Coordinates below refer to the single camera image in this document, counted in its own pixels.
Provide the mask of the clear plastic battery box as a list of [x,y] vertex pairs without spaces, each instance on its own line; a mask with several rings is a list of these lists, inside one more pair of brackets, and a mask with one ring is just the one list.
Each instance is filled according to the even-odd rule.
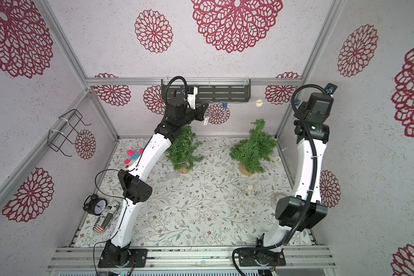
[[168,173],[166,173],[166,178],[167,178],[169,181],[174,180],[174,179],[177,179],[177,178],[179,178],[180,176],[181,176],[181,174],[180,174],[180,172],[178,172],[178,171],[173,171],[173,172],[168,172]]

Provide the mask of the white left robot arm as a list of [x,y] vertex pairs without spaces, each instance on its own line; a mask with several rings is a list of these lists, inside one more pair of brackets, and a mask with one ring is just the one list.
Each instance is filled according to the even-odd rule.
[[162,99],[165,113],[139,159],[126,170],[118,172],[123,190],[123,207],[113,236],[106,241],[96,268],[134,266],[138,261],[131,255],[133,226],[141,207],[152,195],[152,187],[146,183],[156,162],[176,141],[185,126],[192,121],[204,121],[207,103],[197,104],[198,88],[189,86],[182,76],[172,78]]

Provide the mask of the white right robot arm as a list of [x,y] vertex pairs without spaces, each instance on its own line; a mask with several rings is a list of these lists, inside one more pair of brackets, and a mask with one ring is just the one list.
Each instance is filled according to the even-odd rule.
[[278,223],[262,235],[254,247],[233,250],[231,260],[240,275],[243,266],[284,266],[284,247],[296,232],[313,228],[328,213],[320,194],[322,160],[330,137],[325,120],[330,116],[337,85],[325,87],[307,84],[292,94],[297,136],[298,165],[293,191],[277,201],[275,218]]

